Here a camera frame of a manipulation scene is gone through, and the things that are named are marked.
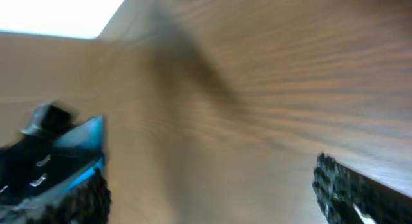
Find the blue-screen Galaxy smartphone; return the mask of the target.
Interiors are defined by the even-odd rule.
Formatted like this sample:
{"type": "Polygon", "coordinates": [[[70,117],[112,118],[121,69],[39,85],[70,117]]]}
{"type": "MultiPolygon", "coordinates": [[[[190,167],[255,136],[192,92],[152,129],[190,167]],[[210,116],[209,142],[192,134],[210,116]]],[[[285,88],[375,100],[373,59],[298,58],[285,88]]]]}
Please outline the blue-screen Galaxy smartphone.
{"type": "Polygon", "coordinates": [[[103,170],[105,134],[105,118],[96,116],[56,138],[25,135],[34,159],[21,196],[61,195],[89,179],[94,168],[103,170]]]}

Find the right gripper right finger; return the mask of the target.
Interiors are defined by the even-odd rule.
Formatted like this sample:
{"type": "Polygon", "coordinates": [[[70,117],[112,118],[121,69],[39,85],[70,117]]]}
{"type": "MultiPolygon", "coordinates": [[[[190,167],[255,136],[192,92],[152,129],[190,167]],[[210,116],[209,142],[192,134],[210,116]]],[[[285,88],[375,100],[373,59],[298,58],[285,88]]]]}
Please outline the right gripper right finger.
{"type": "Polygon", "coordinates": [[[313,170],[312,188],[329,224],[411,223],[411,197],[358,173],[321,152],[313,170]]]}

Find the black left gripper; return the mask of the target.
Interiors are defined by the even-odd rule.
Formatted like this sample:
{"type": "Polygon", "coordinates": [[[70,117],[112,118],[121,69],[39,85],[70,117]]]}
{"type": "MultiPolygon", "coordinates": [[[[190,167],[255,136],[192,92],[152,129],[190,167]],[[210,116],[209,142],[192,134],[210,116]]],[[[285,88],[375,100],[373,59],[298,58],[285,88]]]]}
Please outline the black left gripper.
{"type": "Polygon", "coordinates": [[[1,148],[1,204],[96,195],[97,118],[75,121],[60,104],[40,105],[15,143],[1,148]]]}

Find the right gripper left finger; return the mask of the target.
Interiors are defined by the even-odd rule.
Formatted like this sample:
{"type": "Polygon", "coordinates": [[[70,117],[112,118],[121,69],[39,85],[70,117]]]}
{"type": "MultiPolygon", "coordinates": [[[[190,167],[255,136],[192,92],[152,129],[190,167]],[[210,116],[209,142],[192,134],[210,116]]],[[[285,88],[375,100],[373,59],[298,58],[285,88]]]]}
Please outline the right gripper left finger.
{"type": "Polygon", "coordinates": [[[8,210],[1,223],[25,224],[107,224],[111,209],[111,191],[99,168],[85,185],[72,189],[57,204],[41,210],[19,208],[8,210]]]}

